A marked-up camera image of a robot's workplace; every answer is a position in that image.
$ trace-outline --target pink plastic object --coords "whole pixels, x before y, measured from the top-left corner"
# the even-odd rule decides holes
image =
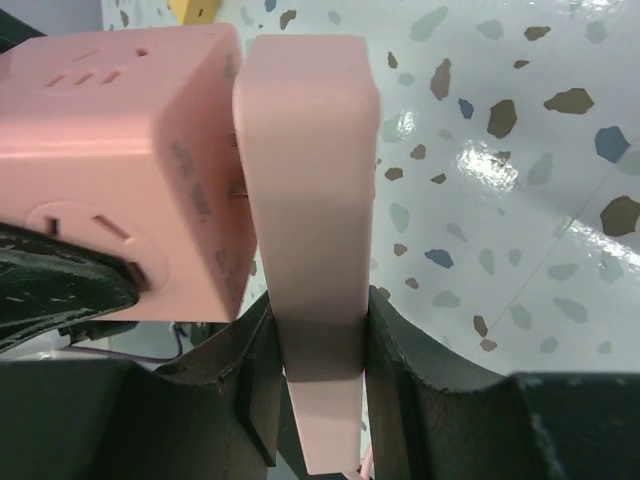
[[[259,36],[233,93],[307,470],[353,471],[380,115],[366,45],[341,35]]]
[[[114,320],[236,318],[255,235],[233,140],[235,30],[32,39],[0,56],[0,220],[118,255]]]

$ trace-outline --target pink cube socket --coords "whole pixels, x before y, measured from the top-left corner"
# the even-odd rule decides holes
[[[0,56],[0,220],[129,262],[113,320],[236,318],[256,248],[227,24],[31,39]]]

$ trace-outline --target gray speckle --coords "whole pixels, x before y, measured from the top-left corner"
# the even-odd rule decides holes
[[[391,292],[389,292],[389,290],[387,290],[384,287],[378,287],[378,291],[380,292],[380,295],[382,295],[386,300],[389,300],[391,298]]]
[[[553,304],[576,323],[587,323],[587,309],[584,305],[568,298],[554,298]]]
[[[133,24],[137,27],[142,25],[142,5],[140,5],[140,0],[138,0],[133,7]]]
[[[489,328],[482,315],[473,316],[473,329],[478,332],[478,335],[481,337],[486,337],[487,333],[489,333]]]
[[[579,266],[576,263],[564,263],[562,265],[554,265],[549,267],[547,274],[554,280],[564,282],[572,277],[578,271]]]
[[[522,260],[522,250],[518,248],[509,250],[509,253],[507,253],[507,258],[509,259],[509,263],[512,266],[517,267],[520,264],[520,260]]]
[[[443,5],[419,18],[411,25],[409,38],[414,42],[426,42],[431,38],[438,25],[447,17],[448,13],[449,8]]]
[[[491,107],[487,132],[496,138],[504,138],[511,133],[517,121],[518,114],[513,100],[502,100]]]
[[[551,31],[551,27],[529,27],[524,31],[524,36],[530,42],[535,42]]]
[[[447,181],[447,176],[444,173],[441,173],[440,175],[436,175],[435,177],[433,177],[431,181],[438,185],[442,185],[444,182]]]
[[[442,100],[449,95],[450,84],[451,60],[445,58],[431,77],[431,92],[438,100]]]
[[[604,22],[602,20],[596,20],[587,25],[585,32],[587,40],[596,45],[601,44],[607,38],[607,29],[604,28]]]
[[[480,342],[480,347],[482,347],[485,352],[492,352],[497,346],[498,344],[496,342],[489,340],[488,338],[483,338]]]
[[[404,176],[404,172],[402,171],[401,168],[391,167],[387,169],[384,176],[386,177],[387,180],[391,180],[393,182],[394,180],[401,179]]]
[[[445,290],[433,297],[431,305],[439,308],[456,308],[460,306],[460,298],[452,291]]]
[[[509,313],[513,324],[522,330],[531,330],[533,325],[533,316],[524,305],[516,304],[509,307]]]
[[[454,237],[462,240],[463,242],[467,241],[467,237],[464,236],[464,232],[455,223],[447,223],[445,230],[449,232],[451,235],[453,235]]]
[[[489,275],[493,275],[495,273],[495,259],[493,258],[492,250],[483,248],[480,255],[478,255],[478,261],[480,262],[482,269]]]
[[[298,16],[298,12],[296,10],[287,10],[282,15],[280,15],[280,30],[285,30],[289,25],[289,22],[295,20]]]
[[[405,284],[406,286],[410,287],[410,288],[413,288],[414,290],[417,290],[418,288],[420,288],[420,285],[418,284],[418,281],[417,281],[415,278],[413,278],[413,277],[411,277],[411,278],[407,278],[407,279],[404,281],[404,284]]]
[[[404,255],[405,253],[407,253],[407,247],[406,245],[402,245],[401,243],[396,243],[393,246],[393,253],[396,257],[401,257],[402,255]]]
[[[553,98],[544,102],[547,110],[574,115],[583,115],[594,105],[589,92],[584,88],[571,88],[566,92],[556,93]]]
[[[391,221],[396,227],[396,230],[399,233],[404,233],[405,230],[409,227],[409,218],[411,217],[411,215],[409,214],[409,210],[407,210],[402,205],[392,203],[389,207],[389,213],[391,214]]]
[[[608,355],[613,351],[613,344],[606,340],[598,345],[598,353],[601,355]]]
[[[385,143],[398,143],[403,140],[398,131],[402,115],[397,113],[382,124],[382,141]]]
[[[551,180],[552,171],[553,155],[545,153],[527,173],[527,182],[529,185],[544,185]]]
[[[387,52],[387,65],[389,65],[389,68],[398,68],[398,59],[393,52]]]
[[[640,150],[636,150],[633,152],[627,151],[618,163],[616,163],[616,168],[620,173],[624,173],[625,175],[640,175]]]
[[[600,278],[608,283],[613,284],[624,275],[624,269],[620,265],[620,260],[608,252],[600,253],[600,264],[598,265]]]
[[[499,40],[504,35],[504,28],[500,20],[487,20],[476,25],[476,29],[491,40]]]
[[[242,20],[242,23],[247,27],[253,27],[253,24],[255,23],[253,17],[249,15],[249,10],[247,10],[247,7],[242,7],[240,9],[240,19]]]
[[[543,340],[542,343],[540,344],[540,351],[542,353],[553,353],[556,351],[556,348],[558,348],[559,344],[560,343],[556,338],[549,337]]]
[[[436,265],[440,265],[441,267],[447,269],[453,267],[453,260],[451,259],[451,255],[449,255],[449,252],[447,252],[446,250],[429,250],[428,252],[425,252],[424,256]]]
[[[409,156],[414,160],[424,160],[424,157],[427,156],[427,147],[420,143],[416,145],[413,150],[411,150]]]
[[[449,130],[440,130],[438,132],[438,136],[443,140],[453,140],[453,135],[451,135],[451,132],[449,132]]]
[[[122,26],[127,28],[129,26],[129,15],[127,12],[120,10],[120,20],[122,20]]]
[[[340,25],[340,22],[342,22],[342,17],[335,10],[332,10],[331,12],[329,12],[327,16],[329,17],[329,21],[334,25]]]
[[[410,73],[401,73],[400,75],[398,75],[398,83],[400,85],[404,85],[405,87],[413,85],[415,81],[416,79]]]

